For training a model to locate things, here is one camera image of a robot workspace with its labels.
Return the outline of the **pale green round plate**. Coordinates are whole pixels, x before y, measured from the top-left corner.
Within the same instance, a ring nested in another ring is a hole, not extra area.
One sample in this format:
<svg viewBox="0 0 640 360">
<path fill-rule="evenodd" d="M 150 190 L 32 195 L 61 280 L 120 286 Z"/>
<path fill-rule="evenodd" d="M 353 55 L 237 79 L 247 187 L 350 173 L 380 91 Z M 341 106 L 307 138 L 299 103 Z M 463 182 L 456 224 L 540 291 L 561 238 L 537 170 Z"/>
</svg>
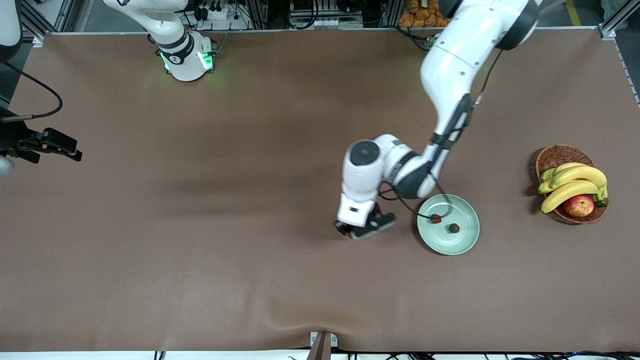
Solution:
<svg viewBox="0 0 640 360">
<path fill-rule="evenodd" d="M 416 227 L 420 238 L 431 250 L 446 256 L 462 255 L 473 248 L 480 235 L 477 212 L 466 200 L 454 194 L 437 194 L 422 202 Z M 431 223 L 429 216 L 438 214 L 441 223 Z M 456 223 L 461 230 L 448 233 L 448 225 Z"/>
</svg>

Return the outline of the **white terminal strip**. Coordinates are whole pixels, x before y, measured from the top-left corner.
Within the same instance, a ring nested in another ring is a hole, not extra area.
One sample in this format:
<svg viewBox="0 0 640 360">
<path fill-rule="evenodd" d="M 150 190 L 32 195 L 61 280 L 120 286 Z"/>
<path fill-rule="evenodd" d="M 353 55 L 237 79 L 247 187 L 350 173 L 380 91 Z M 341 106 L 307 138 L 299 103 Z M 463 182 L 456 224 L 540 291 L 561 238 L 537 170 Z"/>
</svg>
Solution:
<svg viewBox="0 0 640 360">
<path fill-rule="evenodd" d="M 350 30 L 350 29 L 362 29 L 363 23 L 347 18 L 321 18 L 315 20 L 313 23 L 314 30 Z"/>
</svg>

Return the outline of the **pile of orange bread rolls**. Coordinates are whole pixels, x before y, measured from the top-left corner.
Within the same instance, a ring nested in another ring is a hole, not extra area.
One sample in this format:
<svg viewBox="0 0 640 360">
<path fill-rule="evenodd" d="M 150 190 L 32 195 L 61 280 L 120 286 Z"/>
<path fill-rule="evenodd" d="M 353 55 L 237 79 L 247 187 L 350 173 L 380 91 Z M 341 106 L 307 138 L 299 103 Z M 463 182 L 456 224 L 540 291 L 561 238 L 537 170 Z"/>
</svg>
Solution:
<svg viewBox="0 0 640 360">
<path fill-rule="evenodd" d="M 440 0 L 405 0 L 400 28 L 445 28 L 450 19 L 441 13 Z"/>
</svg>

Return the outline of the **brown table cover mat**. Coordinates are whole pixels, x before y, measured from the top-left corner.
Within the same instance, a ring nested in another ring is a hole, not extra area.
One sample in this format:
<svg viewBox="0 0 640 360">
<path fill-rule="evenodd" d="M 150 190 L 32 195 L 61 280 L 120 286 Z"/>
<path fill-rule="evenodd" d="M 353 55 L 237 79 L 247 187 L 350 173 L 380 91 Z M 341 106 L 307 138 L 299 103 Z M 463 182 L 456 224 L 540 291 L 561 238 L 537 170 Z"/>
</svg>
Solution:
<svg viewBox="0 0 640 360">
<path fill-rule="evenodd" d="M 498 60 L 439 182 L 480 219 L 458 256 L 411 212 L 333 226 L 347 147 L 435 127 L 423 53 L 393 30 L 233 33 L 183 83 L 145 35 L 48 35 L 25 71 L 58 91 L 30 122 L 77 139 L 0 176 L 0 356 L 263 350 L 310 333 L 371 352 L 640 351 L 640 107 L 614 41 L 537 30 Z M 606 175 L 590 224 L 543 213 L 541 150 Z"/>
</svg>

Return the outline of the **white power strip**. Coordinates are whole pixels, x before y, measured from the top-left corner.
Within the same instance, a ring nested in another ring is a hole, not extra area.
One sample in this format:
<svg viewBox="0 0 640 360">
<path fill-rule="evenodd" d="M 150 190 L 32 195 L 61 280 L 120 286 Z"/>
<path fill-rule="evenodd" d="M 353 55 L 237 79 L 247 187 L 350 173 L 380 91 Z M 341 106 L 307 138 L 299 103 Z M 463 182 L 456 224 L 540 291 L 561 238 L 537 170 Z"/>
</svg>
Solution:
<svg viewBox="0 0 640 360">
<path fill-rule="evenodd" d="M 226 21 L 233 18 L 235 11 L 230 7 L 228 2 L 211 2 L 208 5 L 201 5 L 194 15 L 199 21 L 213 20 Z"/>
</svg>

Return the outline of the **aluminium frame post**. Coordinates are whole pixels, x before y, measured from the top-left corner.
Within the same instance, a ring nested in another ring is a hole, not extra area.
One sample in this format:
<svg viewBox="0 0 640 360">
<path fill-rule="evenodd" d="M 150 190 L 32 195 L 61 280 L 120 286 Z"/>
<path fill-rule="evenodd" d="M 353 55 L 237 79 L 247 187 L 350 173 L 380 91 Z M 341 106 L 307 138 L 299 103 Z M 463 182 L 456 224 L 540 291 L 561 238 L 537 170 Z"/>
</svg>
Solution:
<svg viewBox="0 0 640 360">
<path fill-rule="evenodd" d="M 66 32 L 73 22 L 78 0 L 21 0 L 22 27 L 35 47 L 46 34 Z"/>
<path fill-rule="evenodd" d="M 600 0 L 604 11 L 603 22 L 598 25 L 599 36 L 603 40 L 612 40 L 616 30 L 622 29 L 626 20 L 638 9 L 640 0 Z"/>
</svg>

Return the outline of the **brown wicker basket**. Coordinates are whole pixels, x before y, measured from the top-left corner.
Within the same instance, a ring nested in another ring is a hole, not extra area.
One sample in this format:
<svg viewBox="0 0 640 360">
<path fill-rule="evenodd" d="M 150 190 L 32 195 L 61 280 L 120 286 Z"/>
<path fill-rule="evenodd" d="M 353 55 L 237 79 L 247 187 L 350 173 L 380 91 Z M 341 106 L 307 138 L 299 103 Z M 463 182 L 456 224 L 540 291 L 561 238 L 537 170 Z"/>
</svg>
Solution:
<svg viewBox="0 0 640 360">
<path fill-rule="evenodd" d="M 543 182 L 544 172 L 569 163 L 578 163 L 584 166 L 594 167 L 595 169 L 597 168 L 593 160 L 582 150 L 569 145 L 551 145 L 542 149 L 535 158 L 534 167 L 537 182 Z M 569 215 L 569 212 L 564 210 L 562 204 L 552 210 L 550 215 L 556 221 L 560 221 L 560 223 L 563 224 L 592 224 L 602 219 L 607 213 L 607 210 L 608 201 L 603 200 L 601 202 L 596 201 L 594 210 L 583 217 Z"/>
</svg>

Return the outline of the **red yellow apple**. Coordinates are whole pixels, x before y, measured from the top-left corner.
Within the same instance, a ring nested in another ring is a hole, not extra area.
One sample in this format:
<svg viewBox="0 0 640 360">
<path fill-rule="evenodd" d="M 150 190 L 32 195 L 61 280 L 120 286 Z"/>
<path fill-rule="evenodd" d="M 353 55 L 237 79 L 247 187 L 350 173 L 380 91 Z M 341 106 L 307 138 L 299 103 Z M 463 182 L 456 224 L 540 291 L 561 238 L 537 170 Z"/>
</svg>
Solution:
<svg viewBox="0 0 640 360">
<path fill-rule="evenodd" d="M 572 218 L 584 218 L 594 212 L 595 202 L 590 194 L 578 194 L 565 200 L 562 209 Z"/>
</svg>

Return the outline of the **grey metal table bracket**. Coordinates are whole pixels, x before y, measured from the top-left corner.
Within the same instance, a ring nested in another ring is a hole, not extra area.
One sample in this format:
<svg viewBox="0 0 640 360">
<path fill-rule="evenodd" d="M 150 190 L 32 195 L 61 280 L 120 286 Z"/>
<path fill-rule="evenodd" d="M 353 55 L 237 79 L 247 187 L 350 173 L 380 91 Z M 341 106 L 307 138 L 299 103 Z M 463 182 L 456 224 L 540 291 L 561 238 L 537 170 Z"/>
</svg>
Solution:
<svg viewBox="0 0 640 360">
<path fill-rule="evenodd" d="M 331 332 L 311 332 L 310 351 L 306 360 L 331 360 L 334 348 L 338 348 L 337 335 Z"/>
</svg>

